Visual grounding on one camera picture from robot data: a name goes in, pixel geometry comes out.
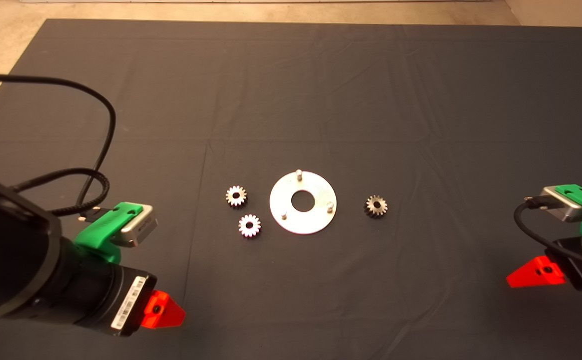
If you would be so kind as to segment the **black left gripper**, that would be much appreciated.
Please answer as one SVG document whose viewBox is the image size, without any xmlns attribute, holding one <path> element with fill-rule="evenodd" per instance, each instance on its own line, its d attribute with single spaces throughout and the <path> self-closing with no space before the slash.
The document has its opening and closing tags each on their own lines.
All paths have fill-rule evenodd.
<svg viewBox="0 0 582 360">
<path fill-rule="evenodd" d="M 113 337 L 130 337 L 139 327 L 149 330 L 183 325 L 186 312 L 164 291 L 158 278 L 142 269 L 115 265 L 112 287 L 90 317 L 91 330 Z"/>
</svg>

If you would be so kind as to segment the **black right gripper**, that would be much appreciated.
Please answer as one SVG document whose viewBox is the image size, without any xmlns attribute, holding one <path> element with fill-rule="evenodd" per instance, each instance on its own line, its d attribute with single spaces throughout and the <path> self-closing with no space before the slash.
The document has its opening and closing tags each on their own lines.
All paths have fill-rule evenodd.
<svg viewBox="0 0 582 360">
<path fill-rule="evenodd" d="M 582 256 L 582 235 L 554 240 L 553 244 Z M 582 262 L 551 248 L 545 249 L 545 255 L 534 257 L 506 276 L 509 287 L 563 285 L 568 278 L 575 290 L 582 291 Z"/>
</svg>

